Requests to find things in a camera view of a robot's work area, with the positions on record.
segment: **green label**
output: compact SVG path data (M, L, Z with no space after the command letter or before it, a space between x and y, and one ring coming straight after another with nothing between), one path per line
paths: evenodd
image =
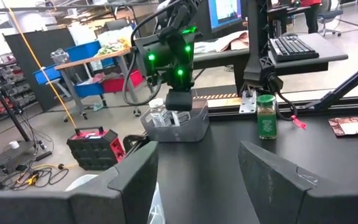
M276 136L276 114L258 114L258 132L259 136Z

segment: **spice jar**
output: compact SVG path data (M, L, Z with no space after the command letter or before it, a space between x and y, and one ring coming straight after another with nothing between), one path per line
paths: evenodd
M261 139L277 138L276 98L273 95L262 95L256 99L258 133Z

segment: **blue bin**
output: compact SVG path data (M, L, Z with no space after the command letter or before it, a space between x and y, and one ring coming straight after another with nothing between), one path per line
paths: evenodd
M56 65L51 65L44 69L44 72L47 74L49 80L51 80L51 81L62 77L60 75L60 72L55 70L55 66ZM45 78L44 73L41 70L36 71L33 74L34 74L35 79L37 80L38 84L43 85L48 82L48 80Z
M79 97L95 96L104 94L104 89L100 83L75 85L75 91Z
M98 40L96 40L87 44L81 44L74 47L69 47L66 49L66 52L70 57L70 61L75 62L95 56L100 48L101 48L100 43ZM102 66L107 67L107 66L114 65L115 59L107 58L102 60L101 62L102 62Z

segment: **keyboard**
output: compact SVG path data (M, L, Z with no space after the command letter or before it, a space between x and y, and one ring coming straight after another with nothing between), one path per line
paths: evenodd
M269 40L270 50L276 62L289 62L318 58L319 54L297 36L279 37Z

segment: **metal rail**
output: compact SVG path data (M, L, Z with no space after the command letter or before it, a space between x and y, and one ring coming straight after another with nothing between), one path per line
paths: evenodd
M67 11L67 9L105 9L110 7L126 7L126 6L149 6L158 4L157 2L147 3L115 3L115 4L103 4L103 5L82 5L82 6L56 6L56 7L12 7L12 11ZM8 8L0 8L0 12L9 12Z

